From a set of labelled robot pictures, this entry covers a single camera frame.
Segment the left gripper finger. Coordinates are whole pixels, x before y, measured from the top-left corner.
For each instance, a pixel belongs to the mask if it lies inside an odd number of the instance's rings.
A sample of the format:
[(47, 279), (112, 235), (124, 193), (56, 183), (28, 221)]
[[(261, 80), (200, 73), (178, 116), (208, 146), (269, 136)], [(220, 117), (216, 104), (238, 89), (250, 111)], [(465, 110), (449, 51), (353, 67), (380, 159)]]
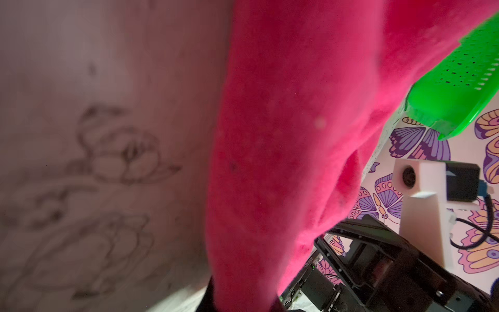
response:
[(196, 308), (196, 312), (216, 312), (213, 278), (209, 280), (205, 294), (201, 299), (199, 306)]

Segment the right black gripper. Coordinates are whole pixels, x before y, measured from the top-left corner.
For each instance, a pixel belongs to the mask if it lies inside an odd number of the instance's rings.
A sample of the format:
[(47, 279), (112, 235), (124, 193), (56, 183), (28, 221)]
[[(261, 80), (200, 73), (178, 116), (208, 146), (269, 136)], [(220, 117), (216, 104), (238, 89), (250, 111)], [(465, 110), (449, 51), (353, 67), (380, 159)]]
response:
[(336, 252), (323, 236), (281, 295), (303, 293), (319, 311), (497, 311), (498, 299), (448, 272), (380, 221), (344, 220), (328, 231), (351, 241)]

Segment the magenta t-shirt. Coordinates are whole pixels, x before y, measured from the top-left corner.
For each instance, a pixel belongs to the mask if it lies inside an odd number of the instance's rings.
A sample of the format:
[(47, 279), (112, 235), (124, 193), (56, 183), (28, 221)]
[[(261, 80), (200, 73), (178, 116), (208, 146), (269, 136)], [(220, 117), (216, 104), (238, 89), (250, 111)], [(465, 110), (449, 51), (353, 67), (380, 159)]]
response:
[(410, 86), (497, 1), (236, 1), (206, 212), (217, 311), (278, 311)]

